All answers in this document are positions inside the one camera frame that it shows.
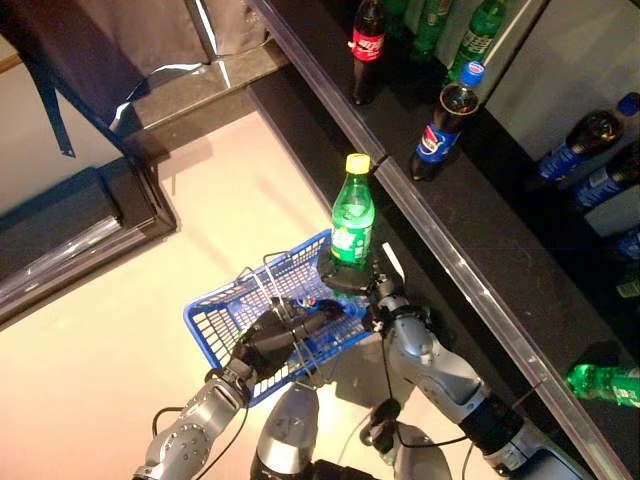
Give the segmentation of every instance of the white surface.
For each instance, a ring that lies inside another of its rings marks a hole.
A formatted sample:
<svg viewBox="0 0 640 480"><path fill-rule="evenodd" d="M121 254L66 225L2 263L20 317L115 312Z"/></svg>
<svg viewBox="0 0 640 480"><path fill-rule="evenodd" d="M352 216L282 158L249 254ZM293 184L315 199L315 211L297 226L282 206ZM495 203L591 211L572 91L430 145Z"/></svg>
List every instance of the white surface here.
<svg viewBox="0 0 640 480"><path fill-rule="evenodd" d="M60 154L27 68L0 75L0 215L83 168L121 156L61 95L58 102L76 158Z"/></svg>
<svg viewBox="0 0 640 480"><path fill-rule="evenodd" d="M160 177L182 222L165 242L0 332L0 479L127 479L143 462L153 414L181 405L208 370L182 321L194 298L267 252L329 225L328 213L257 114L173 152ZM249 412L236 444L205 477L248 478L277 395ZM335 462L366 411L320 390L316 458ZM171 414L163 419L166 425ZM460 435L414 391L402 419L435 441ZM214 447L235 433L239 415ZM460 478L464 442L444 448ZM343 464L392 478L357 435ZM470 480L498 478L474 450Z"/></svg>

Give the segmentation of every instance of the yellow bottle cap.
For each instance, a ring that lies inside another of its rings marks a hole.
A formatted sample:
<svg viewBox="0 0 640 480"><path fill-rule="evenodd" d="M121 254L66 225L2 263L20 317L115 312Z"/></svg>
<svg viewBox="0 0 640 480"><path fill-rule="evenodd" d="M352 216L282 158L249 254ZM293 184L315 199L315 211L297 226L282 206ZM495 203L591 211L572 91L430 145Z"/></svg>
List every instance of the yellow bottle cap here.
<svg viewBox="0 0 640 480"><path fill-rule="evenodd" d="M362 175L369 173L369 165L371 164L371 157L364 153L352 153L347 155L347 172L354 175Z"/></svg>

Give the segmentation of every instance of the floor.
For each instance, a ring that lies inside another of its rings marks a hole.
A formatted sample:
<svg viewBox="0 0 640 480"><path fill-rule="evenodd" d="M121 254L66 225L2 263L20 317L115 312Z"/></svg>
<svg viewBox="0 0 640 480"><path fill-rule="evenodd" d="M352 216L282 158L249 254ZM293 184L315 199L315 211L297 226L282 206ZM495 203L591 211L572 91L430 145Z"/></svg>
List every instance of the floor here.
<svg viewBox="0 0 640 480"><path fill-rule="evenodd" d="M257 113L174 151L160 178L179 233L0 332L0 480L129 478L144 460L153 414L184 404L208 370L182 321L184 306L243 267L258 266L263 254L329 226L324 204ZM367 410L337 399L334 390L319 390L315 457L336 462ZM277 397L250 410L237 442L205 478L248 478ZM434 441L461 435L415 391L401 420ZM443 448L454 479L468 446ZM393 478L357 434L342 464ZM498 477L474 449L467 478Z"/></svg>

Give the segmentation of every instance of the coca-cola bottle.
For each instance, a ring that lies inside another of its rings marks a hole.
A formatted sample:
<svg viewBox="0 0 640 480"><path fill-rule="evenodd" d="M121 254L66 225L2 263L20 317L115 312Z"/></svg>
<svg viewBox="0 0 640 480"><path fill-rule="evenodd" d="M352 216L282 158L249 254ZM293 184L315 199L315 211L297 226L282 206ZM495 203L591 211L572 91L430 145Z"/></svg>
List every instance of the coca-cola bottle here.
<svg viewBox="0 0 640 480"><path fill-rule="evenodd" d="M375 76L384 43L382 0L363 0L353 25L353 91L356 105L370 103L375 96Z"/></svg>

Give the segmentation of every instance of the dark fabric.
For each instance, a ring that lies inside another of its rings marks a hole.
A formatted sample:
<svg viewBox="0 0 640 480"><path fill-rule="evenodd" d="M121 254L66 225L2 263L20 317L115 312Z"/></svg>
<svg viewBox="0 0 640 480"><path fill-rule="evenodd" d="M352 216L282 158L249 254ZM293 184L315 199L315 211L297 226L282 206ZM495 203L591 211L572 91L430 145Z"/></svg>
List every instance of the dark fabric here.
<svg viewBox="0 0 640 480"><path fill-rule="evenodd" d="M49 117L49 123L51 124L51 128L53 128L53 134L56 136L60 153L67 157L75 158L76 154L73 151L69 134L67 133L67 129L62 121L62 116L60 115L58 96L56 95L56 89L51 81L49 72L39 64L28 59L25 60L24 64L29 70L33 82L36 84L36 88L38 89L38 93L42 99L42 104L47 112L47 117Z"/></svg>
<svg viewBox="0 0 640 480"><path fill-rule="evenodd" d="M179 0L2 0L0 33L107 125L156 68L209 62Z"/></svg>
<svg viewBox="0 0 640 480"><path fill-rule="evenodd" d="M218 55L233 55L264 42L267 30L245 0L206 0Z"/></svg>

